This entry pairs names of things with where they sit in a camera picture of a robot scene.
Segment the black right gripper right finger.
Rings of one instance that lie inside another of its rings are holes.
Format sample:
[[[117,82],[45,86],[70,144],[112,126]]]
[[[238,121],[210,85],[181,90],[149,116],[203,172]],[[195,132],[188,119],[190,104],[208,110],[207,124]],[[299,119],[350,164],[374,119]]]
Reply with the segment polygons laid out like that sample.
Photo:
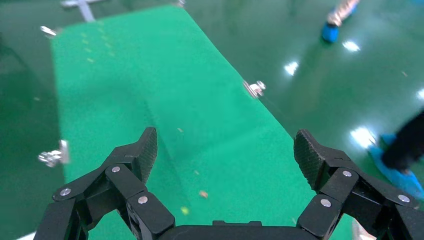
[[[316,195],[296,226],[327,240],[348,215],[378,240],[421,240],[424,213],[410,194],[363,172],[345,152],[316,141],[307,129],[293,139],[294,159]]]

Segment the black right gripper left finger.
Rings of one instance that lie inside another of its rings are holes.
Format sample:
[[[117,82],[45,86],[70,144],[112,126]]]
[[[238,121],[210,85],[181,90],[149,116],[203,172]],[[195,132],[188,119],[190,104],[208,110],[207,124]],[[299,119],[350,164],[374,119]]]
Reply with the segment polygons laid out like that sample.
[[[175,218],[146,187],[157,152],[153,127],[114,148],[98,168],[57,189],[34,238],[86,240],[103,216],[117,211],[136,239],[159,239]]]

